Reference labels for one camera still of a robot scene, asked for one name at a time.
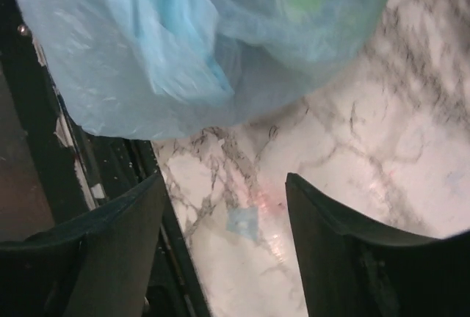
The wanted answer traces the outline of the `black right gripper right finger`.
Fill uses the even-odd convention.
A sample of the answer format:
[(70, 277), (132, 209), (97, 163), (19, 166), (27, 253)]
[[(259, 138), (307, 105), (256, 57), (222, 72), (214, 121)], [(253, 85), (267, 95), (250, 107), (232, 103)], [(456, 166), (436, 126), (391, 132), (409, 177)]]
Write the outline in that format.
[(310, 317), (469, 314), (468, 233), (431, 238), (385, 225), (294, 173), (286, 199)]

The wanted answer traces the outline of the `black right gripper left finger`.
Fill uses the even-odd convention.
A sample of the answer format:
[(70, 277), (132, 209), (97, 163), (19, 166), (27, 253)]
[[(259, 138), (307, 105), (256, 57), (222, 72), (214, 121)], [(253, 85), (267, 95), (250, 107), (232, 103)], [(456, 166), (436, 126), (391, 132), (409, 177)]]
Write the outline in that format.
[(2, 316), (141, 316), (165, 205), (154, 174), (24, 241), (1, 243)]

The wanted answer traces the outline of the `light blue printed plastic bag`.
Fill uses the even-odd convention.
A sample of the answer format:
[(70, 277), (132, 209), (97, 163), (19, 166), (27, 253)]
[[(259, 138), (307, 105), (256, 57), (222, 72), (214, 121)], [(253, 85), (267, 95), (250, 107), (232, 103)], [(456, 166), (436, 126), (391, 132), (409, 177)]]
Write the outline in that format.
[(387, 0), (17, 0), (69, 115), (86, 132), (191, 136), (324, 86)]

